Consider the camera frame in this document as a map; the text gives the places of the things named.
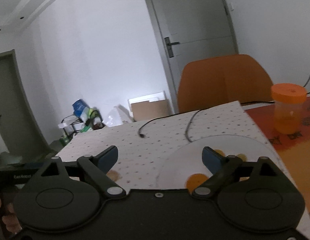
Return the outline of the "person's left hand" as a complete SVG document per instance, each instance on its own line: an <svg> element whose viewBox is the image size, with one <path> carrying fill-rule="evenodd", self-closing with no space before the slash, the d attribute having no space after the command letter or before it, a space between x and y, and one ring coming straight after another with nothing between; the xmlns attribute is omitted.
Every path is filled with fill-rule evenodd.
<svg viewBox="0 0 310 240"><path fill-rule="evenodd" d="M22 227L18 221L18 218L16 217L13 204L9 203L6 208L7 215L2 217L2 222L5 225L5 229L15 235L22 230Z"/></svg>

